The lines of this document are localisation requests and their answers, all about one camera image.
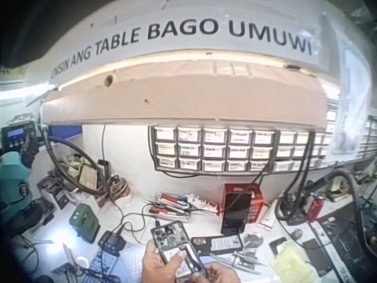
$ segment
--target sign with text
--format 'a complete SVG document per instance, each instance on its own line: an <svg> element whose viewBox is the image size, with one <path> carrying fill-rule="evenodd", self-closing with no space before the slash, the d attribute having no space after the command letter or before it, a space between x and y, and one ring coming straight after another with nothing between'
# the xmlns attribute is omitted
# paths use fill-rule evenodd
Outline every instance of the sign with text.
<svg viewBox="0 0 377 283"><path fill-rule="evenodd" d="M65 46L50 83L127 58L178 50L251 52L317 65L319 34L319 27L255 10L167 9L90 31Z"/></svg>

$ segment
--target black phone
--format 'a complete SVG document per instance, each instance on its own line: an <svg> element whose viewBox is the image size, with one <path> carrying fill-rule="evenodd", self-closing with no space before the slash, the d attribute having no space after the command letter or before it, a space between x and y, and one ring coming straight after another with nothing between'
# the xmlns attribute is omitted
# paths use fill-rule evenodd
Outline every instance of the black phone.
<svg viewBox="0 0 377 283"><path fill-rule="evenodd" d="M287 238L281 237L280 239L277 239L277 240L272 241L271 243L269 243L271 251L273 252L274 256L277 256L277 254L278 254L277 253L277 246L281 245L282 243L284 243L286 241L287 241Z"/></svg>
<svg viewBox="0 0 377 283"><path fill-rule="evenodd" d="M221 234L235 235L243 233L251 201L251 192L233 192L226 195Z"/></svg>
<svg viewBox="0 0 377 283"><path fill-rule="evenodd" d="M183 251L185 253L184 262L176 272L176 283L192 283L192 275L196 272L201 273L205 278L207 277L207 271L191 244L182 222L174 221L167 225L153 228L151 233L165 264L177 252Z"/></svg>
<svg viewBox="0 0 377 283"><path fill-rule="evenodd" d="M316 239L308 240L302 245L307 248L305 252L310 259L312 265L316 268L318 276L325 276L332 270L332 261L324 251L324 248L320 248Z"/></svg>

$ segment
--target white sign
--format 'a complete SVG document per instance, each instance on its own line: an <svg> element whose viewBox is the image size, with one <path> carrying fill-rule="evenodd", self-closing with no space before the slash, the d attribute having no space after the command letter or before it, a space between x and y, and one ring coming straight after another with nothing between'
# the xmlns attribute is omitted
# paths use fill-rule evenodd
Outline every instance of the white sign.
<svg viewBox="0 0 377 283"><path fill-rule="evenodd" d="M371 71L360 51L338 35L341 92L326 161L355 160L363 139L371 99Z"/></svg>
<svg viewBox="0 0 377 283"><path fill-rule="evenodd" d="M253 52L318 65L319 26L256 9L185 7L157 11L108 28L89 29L51 62L62 84L131 57L178 50Z"/></svg>

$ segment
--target paper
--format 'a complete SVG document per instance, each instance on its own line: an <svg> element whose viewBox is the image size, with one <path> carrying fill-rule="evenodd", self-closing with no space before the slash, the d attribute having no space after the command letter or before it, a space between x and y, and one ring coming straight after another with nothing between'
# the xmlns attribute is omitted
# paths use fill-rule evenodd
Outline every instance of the paper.
<svg viewBox="0 0 377 283"><path fill-rule="evenodd" d="M312 283L316 275L311 271L295 250L286 245L281 252L270 261L273 270L283 283Z"/></svg>

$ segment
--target white wall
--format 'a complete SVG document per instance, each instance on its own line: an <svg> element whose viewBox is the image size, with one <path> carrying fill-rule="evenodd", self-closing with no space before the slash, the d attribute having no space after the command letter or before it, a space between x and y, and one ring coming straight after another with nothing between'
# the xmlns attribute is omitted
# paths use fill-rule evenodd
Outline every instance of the white wall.
<svg viewBox="0 0 377 283"><path fill-rule="evenodd" d="M101 157L102 125L83 126L84 150L94 159ZM156 192L191 193L221 201L225 183L247 183L250 177L207 177L174 179L154 170L148 151L147 126L107 125L104 138L105 158L111 162L113 170L125 177L136 195L150 197ZM316 180L329 169L317 170L309 174ZM295 173L273 175L264 178L262 193L271 202L285 189Z"/></svg>

